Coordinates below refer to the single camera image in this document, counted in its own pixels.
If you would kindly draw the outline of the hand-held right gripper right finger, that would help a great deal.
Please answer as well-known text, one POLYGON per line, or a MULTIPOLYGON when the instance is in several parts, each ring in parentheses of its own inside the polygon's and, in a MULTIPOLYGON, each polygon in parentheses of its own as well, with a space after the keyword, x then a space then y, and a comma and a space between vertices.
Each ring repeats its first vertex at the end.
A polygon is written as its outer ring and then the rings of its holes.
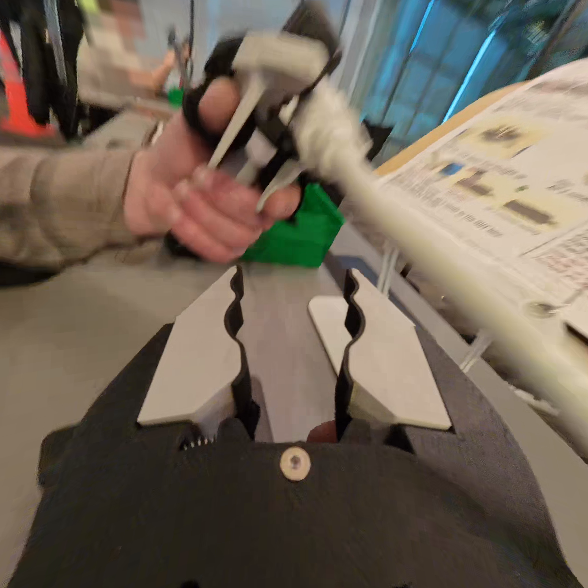
POLYGON ((334 395, 337 439, 354 419, 376 429, 452 430, 413 321, 357 269, 346 273, 343 298, 350 341, 334 395))

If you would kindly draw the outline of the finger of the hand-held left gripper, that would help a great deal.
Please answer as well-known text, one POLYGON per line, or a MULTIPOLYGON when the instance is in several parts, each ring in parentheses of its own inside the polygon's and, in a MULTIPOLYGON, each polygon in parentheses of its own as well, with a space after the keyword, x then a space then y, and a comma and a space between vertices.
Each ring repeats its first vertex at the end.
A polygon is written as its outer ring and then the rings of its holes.
POLYGON ((233 59, 246 108, 256 107, 267 93, 282 98, 314 82, 329 61, 326 46, 291 33, 245 35, 233 59))

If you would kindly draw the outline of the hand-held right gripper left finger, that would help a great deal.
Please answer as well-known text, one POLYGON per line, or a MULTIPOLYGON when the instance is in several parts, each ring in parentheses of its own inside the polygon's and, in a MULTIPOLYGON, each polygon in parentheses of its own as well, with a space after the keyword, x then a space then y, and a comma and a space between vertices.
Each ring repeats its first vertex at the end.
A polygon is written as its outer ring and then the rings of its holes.
POLYGON ((225 419, 236 418, 254 440, 261 409, 238 339, 243 296, 243 272, 234 266, 176 317, 138 425, 191 422, 212 438, 225 419))

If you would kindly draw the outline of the person's left hand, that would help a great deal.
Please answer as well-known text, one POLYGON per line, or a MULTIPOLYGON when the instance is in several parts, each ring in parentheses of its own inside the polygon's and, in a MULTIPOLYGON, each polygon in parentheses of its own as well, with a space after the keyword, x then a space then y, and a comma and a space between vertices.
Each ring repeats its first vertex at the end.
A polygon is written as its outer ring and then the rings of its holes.
POLYGON ((111 230, 109 244, 126 245, 169 232, 203 259, 228 263, 296 212, 300 187, 278 189, 257 211, 261 193, 210 169, 209 151, 177 113, 154 145, 130 153, 119 197, 121 229, 111 230))

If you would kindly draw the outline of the printed instruction sheet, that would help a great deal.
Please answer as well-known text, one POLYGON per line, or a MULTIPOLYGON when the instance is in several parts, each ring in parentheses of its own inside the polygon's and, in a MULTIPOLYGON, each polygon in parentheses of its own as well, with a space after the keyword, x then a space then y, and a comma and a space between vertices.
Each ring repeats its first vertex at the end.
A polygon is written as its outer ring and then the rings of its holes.
POLYGON ((383 179, 587 337, 587 59, 524 84, 383 179))

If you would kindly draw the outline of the orange traffic cone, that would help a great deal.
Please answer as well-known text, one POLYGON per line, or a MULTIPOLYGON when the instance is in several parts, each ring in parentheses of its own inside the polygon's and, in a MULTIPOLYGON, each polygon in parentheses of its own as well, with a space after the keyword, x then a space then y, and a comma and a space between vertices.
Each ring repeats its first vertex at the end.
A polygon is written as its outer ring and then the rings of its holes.
POLYGON ((56 129, 52 125, 39 125, 29 114, 24 82, 3 33, 1 33, 1 69, 8 106, 7 116, 1 119, 1 129, 32 139, 56 138, 56 129))

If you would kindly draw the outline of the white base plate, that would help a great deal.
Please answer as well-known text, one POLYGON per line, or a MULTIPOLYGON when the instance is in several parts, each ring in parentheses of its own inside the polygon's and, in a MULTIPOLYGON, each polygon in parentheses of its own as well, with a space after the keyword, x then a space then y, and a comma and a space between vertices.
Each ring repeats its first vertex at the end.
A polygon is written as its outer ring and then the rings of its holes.
POLYGON ((342 296, 315 296, 309 301, 307 310, 337 376, 352 338, 345 327, 348 303, 342 296))

